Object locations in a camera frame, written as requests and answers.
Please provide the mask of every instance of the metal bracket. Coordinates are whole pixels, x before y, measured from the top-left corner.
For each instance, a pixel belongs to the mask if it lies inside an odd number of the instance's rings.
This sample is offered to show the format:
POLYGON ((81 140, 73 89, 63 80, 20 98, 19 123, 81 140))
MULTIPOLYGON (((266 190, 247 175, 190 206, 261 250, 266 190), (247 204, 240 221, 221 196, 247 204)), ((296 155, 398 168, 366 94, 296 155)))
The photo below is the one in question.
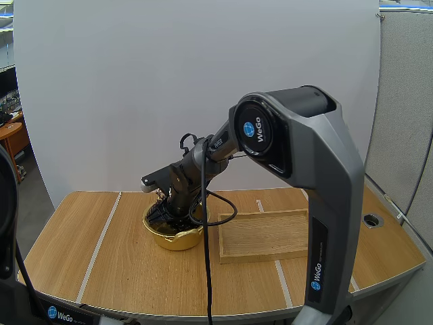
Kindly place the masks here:
POLYGON ((385 20, 385 16, 384 15, 376 14, 376 17, 378 17, 381 22, 383 22, 385 20))

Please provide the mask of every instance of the wego logo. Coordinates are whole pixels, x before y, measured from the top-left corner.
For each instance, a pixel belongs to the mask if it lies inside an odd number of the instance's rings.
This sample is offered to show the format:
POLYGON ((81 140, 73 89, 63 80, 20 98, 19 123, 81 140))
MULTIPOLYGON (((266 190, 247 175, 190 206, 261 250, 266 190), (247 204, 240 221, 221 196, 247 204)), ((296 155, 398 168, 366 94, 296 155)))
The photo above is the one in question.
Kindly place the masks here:
POLYGON ((258 142, 263 141, 263 130, 262 130, 262 120, 260 117, 256 117, 256 128, 257 128, 257 140, 258 142))
POLYGON ((59 320, 65 320, 67 322, 72 322, 73 319, 69 315, 65 315, 64 313, 57 311, 57 309, 54 306, 51 306, 48 308, 48 317, 51 319, 54 319, 57 316, 59 320))
POLYGON ((320 282, 320 274, 321 274, 321 271, 322 271, 322 265, 320 265, 320 263, 318 263, 316 265, 315 270, 316 270, 316 273, 314 274, 314 281, 320 282))

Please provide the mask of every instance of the blue circular logo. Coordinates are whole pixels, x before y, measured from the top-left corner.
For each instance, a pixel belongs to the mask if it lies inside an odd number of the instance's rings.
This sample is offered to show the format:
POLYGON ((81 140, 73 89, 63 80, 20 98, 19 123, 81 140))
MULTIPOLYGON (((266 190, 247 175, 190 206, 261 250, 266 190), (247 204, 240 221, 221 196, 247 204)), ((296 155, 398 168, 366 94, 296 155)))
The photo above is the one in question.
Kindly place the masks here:
POLYGON ((313 288, 316 291, 319 291, 320 290, 320 283, 318 283, 316 281, 311 282, 311 288, 313 288))
POLYGON ((252 137, 254 135, 254 125, 251 122, 246 122, 244 124, 244 133, 247 137, 252 137))
POLYGON ((55 318, 57 316, 57 309, 54 306, 48 308, 48 317, 55 318))

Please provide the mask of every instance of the wooden tray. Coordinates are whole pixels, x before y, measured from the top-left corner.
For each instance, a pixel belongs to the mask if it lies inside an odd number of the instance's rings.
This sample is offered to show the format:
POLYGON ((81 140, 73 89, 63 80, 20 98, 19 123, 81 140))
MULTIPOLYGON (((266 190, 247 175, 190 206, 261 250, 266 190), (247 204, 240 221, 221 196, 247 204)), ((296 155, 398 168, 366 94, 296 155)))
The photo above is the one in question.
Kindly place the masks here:
MULTIPOLYGON (((223 220, 230 214, 220 214, 223 220)), ((220 225, 219 263, 293 259, 308 254, 308 209, 238 213, 220 225)))

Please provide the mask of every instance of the gray wall panel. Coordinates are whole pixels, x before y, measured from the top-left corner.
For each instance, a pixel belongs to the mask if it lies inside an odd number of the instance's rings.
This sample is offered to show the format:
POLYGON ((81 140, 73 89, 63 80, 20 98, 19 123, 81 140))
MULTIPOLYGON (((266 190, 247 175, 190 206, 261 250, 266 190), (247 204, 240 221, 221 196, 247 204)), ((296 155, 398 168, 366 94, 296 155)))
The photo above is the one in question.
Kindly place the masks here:
POLYGON ((433 129, 433 15, 383 13, 367 174, 407 212, 433 129))
POLYGON ((407 218, 430 247, 433 247, 433 146, 407 218))

